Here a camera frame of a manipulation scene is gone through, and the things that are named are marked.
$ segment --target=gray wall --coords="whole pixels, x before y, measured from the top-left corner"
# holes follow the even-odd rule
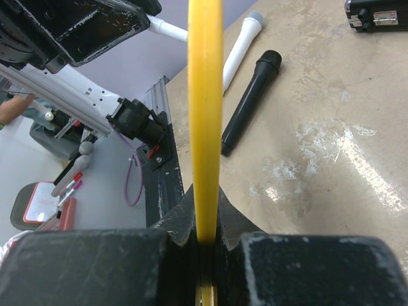
[[[224,0],[224,27],[256,0]],[[187,29],[188,0],[160,0],[159,18]],[[129,99],[142,98],[163,76],[173,78],[186,66],[187,45],[142,32],[78,70],[100,86]]]

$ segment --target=black microphone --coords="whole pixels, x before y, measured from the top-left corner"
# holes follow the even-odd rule
[[[222,134],[221,154],[228,157],[237,145],[261,101],[267,85],[276,79],[281,66],[281,55],[266,51],[256,61],[254,76]]]

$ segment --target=black bracket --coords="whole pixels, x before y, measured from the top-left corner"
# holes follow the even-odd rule
[[[129,139],[139,139],[148,147],[148,160],[152,171],[160,168],[171,159],[171,134],[167,114],[157,115],[137,99],[118,99],[120,105],[112,115],[107,115],[108,122]]]

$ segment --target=beige table surface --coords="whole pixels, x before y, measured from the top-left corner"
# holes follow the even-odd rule
[[[225,127],[265,50],[280,75],[229,158],[220,185],[268,233],[383,239],[408,273],[408,32],[354,32],[344,1],[259,0],[265,28],[224,96]],[[168,85],[183,183],[192,183],[187,73]]]

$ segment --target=black case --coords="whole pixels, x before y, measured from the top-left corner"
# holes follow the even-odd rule
[[[408,30],[408,0],[346,0],[344,10],[357,32]]]

